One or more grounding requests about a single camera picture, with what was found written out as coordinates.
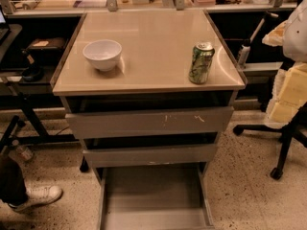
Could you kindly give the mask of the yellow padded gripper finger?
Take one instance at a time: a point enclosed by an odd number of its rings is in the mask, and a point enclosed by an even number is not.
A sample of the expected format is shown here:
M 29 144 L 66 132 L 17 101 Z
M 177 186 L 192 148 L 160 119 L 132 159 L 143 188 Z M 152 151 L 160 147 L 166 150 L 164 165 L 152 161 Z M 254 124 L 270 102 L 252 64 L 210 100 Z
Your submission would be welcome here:
M 262 38 L 262 43 L 272 47 L 282 46 L 284 43 L 286 24 L 287 21 L 281 22 L 278 26 L 276 26 Z
M 295 63 L 289 70 L 279 69 L 274 79 L 268 118 L 289 123 L 307 102 L 307 64 Z

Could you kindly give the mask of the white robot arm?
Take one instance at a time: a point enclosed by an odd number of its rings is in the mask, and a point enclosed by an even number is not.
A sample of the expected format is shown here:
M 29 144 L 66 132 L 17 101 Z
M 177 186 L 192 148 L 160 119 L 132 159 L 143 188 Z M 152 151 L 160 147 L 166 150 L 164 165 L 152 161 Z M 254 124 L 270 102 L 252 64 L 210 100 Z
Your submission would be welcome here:
M 307 102 L 307 8 L 304 2 L 289 18 L 266 34 L 262 42 L 283 48 L 283 55 L 295 62 L 289 69 L 280 67 L 274 78 L 264 124 L 281 128 L 288 124 Z

